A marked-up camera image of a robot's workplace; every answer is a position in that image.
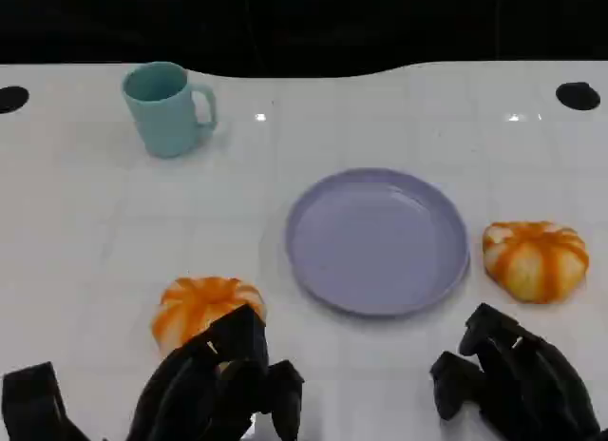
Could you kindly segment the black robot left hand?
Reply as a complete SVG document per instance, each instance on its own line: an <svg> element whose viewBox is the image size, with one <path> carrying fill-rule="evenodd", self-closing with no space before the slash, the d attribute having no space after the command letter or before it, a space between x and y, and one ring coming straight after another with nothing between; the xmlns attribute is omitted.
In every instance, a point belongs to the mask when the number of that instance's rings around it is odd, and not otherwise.
<svg viewBox="0 0 608 441"><path fill-rule="evenodd" d="M270 363L265 323L244 304L171 352L143 388L130 440L239 440L257 413L296 440L304 380Z"/></svg>

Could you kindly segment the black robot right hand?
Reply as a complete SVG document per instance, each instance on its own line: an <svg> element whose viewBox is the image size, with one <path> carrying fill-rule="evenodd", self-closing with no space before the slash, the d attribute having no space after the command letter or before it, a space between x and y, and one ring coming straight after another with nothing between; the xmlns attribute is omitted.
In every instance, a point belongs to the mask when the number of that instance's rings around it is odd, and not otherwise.
<svg viewBox="0 0 608 441"><path fill-rule="evenodd" d="M458 354L430 369L439 416L465 403L503 440L604 440L576 369L551 343L486 303L466 321Z"/></svg>

